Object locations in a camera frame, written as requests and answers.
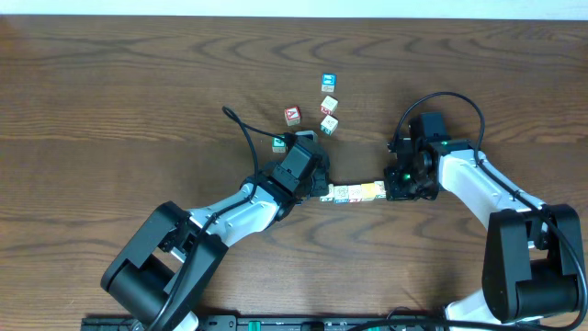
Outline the red sided wooden block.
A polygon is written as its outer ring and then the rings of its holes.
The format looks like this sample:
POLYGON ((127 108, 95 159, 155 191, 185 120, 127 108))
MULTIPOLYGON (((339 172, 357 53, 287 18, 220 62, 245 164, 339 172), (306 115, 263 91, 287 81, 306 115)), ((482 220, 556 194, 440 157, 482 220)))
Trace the red sided wooden block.
POLYGON ((363 189, 361 185, 350 185, 348 187, 348 202, 360 202, 363 199, 363 189))

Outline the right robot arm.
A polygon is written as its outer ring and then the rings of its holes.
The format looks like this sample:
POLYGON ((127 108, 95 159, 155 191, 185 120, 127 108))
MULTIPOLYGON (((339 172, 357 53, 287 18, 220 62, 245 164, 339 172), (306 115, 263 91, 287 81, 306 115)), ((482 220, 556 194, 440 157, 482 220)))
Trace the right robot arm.
POLYGON ((528 195, 490 164, 478 146, 446 135, 389 144, 388 200, 454 194, 485 227, 481 289, 446 308, 450 320, 515 326, 542 317, 587 313, 580 218, 567 204, 528 195))

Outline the green circle wooden block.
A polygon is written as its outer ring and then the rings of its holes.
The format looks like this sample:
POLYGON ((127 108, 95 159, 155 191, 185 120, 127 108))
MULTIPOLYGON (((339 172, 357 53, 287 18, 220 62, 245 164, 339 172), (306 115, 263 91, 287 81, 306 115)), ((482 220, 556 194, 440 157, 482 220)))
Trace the green circle wooden block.
POLYGON ((325 195, 320 196, 320 202, 330 202, 333 200, 334 200, 334 185, 329 184, 328 185, 328 192, 325 195))

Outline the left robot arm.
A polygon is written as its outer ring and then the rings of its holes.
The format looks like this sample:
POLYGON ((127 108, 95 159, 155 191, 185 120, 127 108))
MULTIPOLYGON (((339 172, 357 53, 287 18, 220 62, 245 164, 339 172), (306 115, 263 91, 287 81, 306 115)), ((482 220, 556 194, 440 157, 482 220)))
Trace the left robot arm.
POLYGON ((102 289, 149 330, 196 329, 192 310, 229 248, 326 194, 329 167, 325 156, 289 155, 207 207, 161 204, 107 268, 102 289))

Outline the yellow top wooden block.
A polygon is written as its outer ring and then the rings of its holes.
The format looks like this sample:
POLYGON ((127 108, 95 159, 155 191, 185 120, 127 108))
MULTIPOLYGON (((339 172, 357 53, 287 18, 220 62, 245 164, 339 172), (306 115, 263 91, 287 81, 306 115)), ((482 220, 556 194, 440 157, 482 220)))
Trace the yellow top wooden block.
POLYGON ((377 188, 374 182, 364 183, 361 185, 361 200, 372 201, 376 198, 377 188))

